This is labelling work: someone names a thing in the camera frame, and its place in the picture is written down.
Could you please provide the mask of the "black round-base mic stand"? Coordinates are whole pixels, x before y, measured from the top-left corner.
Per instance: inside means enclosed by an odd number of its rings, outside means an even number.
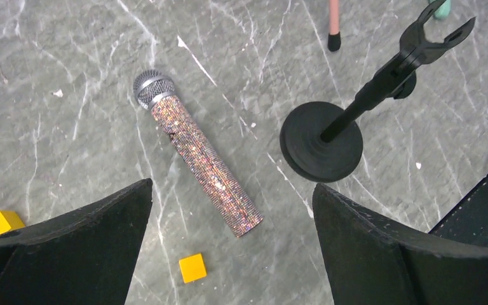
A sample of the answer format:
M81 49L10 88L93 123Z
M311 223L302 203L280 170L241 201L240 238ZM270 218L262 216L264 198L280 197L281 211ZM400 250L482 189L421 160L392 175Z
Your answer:
M414 90L416 70L438 60L472 32L470 18L440 43L426 38L424 25L443 1L433 1L402 33L400 49L342 109L329 102L307 102L292 110L280 131L280 149L288 165L305 179L331 183L349 176L363 153L356 119L387 98L403 99Z

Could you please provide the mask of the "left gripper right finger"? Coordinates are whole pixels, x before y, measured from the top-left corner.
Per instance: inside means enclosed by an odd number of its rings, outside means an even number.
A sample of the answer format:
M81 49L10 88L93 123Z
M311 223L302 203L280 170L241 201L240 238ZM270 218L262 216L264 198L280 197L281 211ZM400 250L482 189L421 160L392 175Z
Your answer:
M336 304L488 304L488 248L412 229L322 183L312 206Z

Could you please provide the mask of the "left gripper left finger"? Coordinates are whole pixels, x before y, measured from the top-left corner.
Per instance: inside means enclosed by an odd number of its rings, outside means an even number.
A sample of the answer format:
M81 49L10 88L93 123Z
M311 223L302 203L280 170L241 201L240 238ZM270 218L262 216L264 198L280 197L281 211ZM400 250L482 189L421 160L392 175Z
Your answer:
M0 235L0 304L124 304L152 207L142 179Z

